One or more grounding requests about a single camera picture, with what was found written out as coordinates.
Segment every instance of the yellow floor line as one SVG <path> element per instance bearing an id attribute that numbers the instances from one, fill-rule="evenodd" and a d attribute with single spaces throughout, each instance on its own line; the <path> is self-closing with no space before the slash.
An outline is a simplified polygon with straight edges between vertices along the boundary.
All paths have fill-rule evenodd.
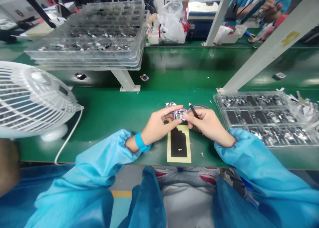
<path id="1" fill-rule="evenodd" d="M 113 197 L 132 197 L 132 191 L 111 191 Z"/>

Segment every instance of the white cable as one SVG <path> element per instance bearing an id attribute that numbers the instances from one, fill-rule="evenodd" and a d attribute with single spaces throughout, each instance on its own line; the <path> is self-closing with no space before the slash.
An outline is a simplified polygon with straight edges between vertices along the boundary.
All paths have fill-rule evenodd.
<path id="1" fill-rule="evenodd" d="M 81 110 L 81 113 L 80 113 L 79 118 L 77 119 L 77 122 L 75 123 L 75 125 L 74 125 L 73 129 L 71 130 L 69 136 L 67 137 L 67 139 L 65 140 L 64 144 L 62 145 L 62 147 L 60 148 L 59 152 L 57 153 L 57 155 L 56 155 L 56 157 L 54 159 L 54 164 L 55 165 L 63 165 L 63 164 L 58 164 L 57 160 L 58 160 L 62 150 L 64 149 L 65 145 L 67 144 L 67 142 L 69 141 L 70 137 L 72 136 L 74 130 L 76 129 L 76 126 L 78 125 L 78 123 L 79 123 L 79 121 L 80 121 L 80 119 L 82 117 L 82 112 L 83 112 L 83 110 Z"/>

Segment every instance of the clear plastic tray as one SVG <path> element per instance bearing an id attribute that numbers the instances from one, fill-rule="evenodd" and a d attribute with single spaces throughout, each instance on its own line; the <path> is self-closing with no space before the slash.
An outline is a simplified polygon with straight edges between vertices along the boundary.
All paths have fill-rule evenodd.
<path id="1" fill-rule="evenodd" d="M 43 59 L 33 58 L 39 65 L 49 66 L 128 66 L 135 67 L 139 64 L 145 43 L 141 43 L 140 49 L 134 58 L 112 58 L 112 59 L 99 59 L 99 58 L 82 58 L 82 59 Z"/>
<path id="2" fill-rule="evenodd" d="M 319 134 L 305 130 L 307 122 L 283 91 L 218 93 L 214 100 L 227 129 L 250 131 L 268 148 L 319 145 Z"/>
<path id="3" fill-rule="evenodd" d="M 106 61 L 109 58 L 136 58 L 141 43 L 145 42 L 143 38 L 147 30 L 146 20 L 150 16 L 149 11 L 145 11 L 144 8 L 143 1 L 88 4 L 83 10 L 71 16 L 67 22 L 48 34 L 45 39 L 26 49 L 25 52 L 31 58 L 42 60 L 56 58 L 59 58 L 59 60 L 69 60 L 70 58 L 82 60 L 89 58 Z M 113 14 L 120 12 L 120 15 L 111 21 L 107 20 L 105 16 L 98 16 L 100 17 L 99 20 L 89 16 L 90 13 L 97 13 L 101 9 L 110 10 L 110 13 Z M 132 13 L 132 15 L 125 17 L 125 15 L 122 15 L 123 13 Z M 110 33 L 116 30 L 119 35 L 110 37 Z M 70 37 L 70 31 L 72 33 L 87 32 L 87 34 L 83 37 Z M 102 32 L 105 32 L 108 37 L 101 37 Z M 99 33 L 99 36 L 89 36 L 89 34 L 97 35 L 97 33 Z"/>
<path id="4" fill-rule="evenodd" d="M 139 63 L 137 66 L 122 66 L 122 65 L 116 65 L 116 66 L 110 66 L 110 65 L 86 65 L 86 64 L 82 64 L 79 66 L 75 66 L 75 65 L 70 65 L 70 66 L 60 66 L 60 65 L 48 65 L 48 64 L 43 64 L 40 65 L 39 68 L 43 69 L 45 71 L 57 71 L 57 70 L 74 70 L 74 67 L 76 68 L 81 68 L 81 70 L 94 70 L 94 71 L 105 71 L 105 70 L 130 70 L 130 71 L 137 71 L 141 69 L 141 65 L 142 65 L 142 58 L 143 58 L 143 53 L 144 50 L 141 53 L 141 57 L 139 60 Z"/>

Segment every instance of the blue gown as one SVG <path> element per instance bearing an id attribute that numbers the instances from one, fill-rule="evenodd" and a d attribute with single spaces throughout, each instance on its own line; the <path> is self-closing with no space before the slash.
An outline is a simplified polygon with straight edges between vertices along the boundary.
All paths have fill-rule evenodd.
<path id="1" fill-rule="evenodd" d="M 215 143 L 215 149 L 254 185 L 253 196 L 260 206 L 256 210 L 219 179 L 212 204 L 215 227 L 319 227 L 319 191 L 285 169 L 253 134 L 240 129 L 229 132 L 237 140 L 234 148 Z M 120 130 L 95 144 L 79 154 L 66 173 L 67 168 L 55 166 L 55 173 L 24 175 L 17 187 L 0 198 L 0 227 L 109 227 L 113 206 L 109 187 L 123 166 L 140 156 L 125 147 L 131 136 Z M 161 191 L 150 167 L 143 171 L 142 184 L 133 188 L 128 216 L 119 227 L 166 227 Z"/>

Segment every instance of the workbench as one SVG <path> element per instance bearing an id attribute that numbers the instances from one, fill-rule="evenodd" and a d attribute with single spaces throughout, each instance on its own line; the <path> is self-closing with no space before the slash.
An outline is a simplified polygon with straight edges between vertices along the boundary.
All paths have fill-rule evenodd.
<path id="1" fill-rule="evenodd" d="M 23 53 L 24 47 L 31 42 L 4 45 L 0 42 L 0 59 L 34 65 Z M 250 45 L 238 48 L 209 48 L 200 46 L 151 47 L 146 48 L 140 71 L 130 75 L 141 91 L 120 92 L 120 84 L 110 71 L 86 71 L 87 81 L 76 81 L 65 76 L 68 71 L 53 71 L 53 75 L 74 87 L 73 93 L 79 104 L 85 107 L 82 119 L 70 141 L 59 157 L 59 162 L 73 163 L 75 157 L 109 135 L 120 129 L 133 133 L 142 130 L 151 113 L 164 107 L 166 102 L 184 104 L 202 104 L 213 109 L 220 117 L 213 95 L 217 87 L 223 87 L 237 70 L 254 53 Z M 313 102 L 319 100 L 319 50 L 317 48 L 290 48 L 247 83 L 241 91 L 275 90 L 285 87 L 285 92 L 295 94 L 301 91 L 304 98 Z M 287 77 L 276 81 L 272 77 L 283 72 Z M 150 80 L 142 82 L 141 74 L 147 74 Z M 68 121 L 69 130 L 75 124 L 79 113 Z M 21 161 L 53 162 L 64 142 L 43 142 L 39 136 L 18 139 Z M 134 164 L 226 167 L 216 153 L 213 143 L 202 134 L 191 130 L 192 163 L 167 163 L 167 137 L 153 144 L 152 149 L 142 154 Z M 304 150 L 271 150 L 288 169 L 319 170 L 319 148 Z"/>

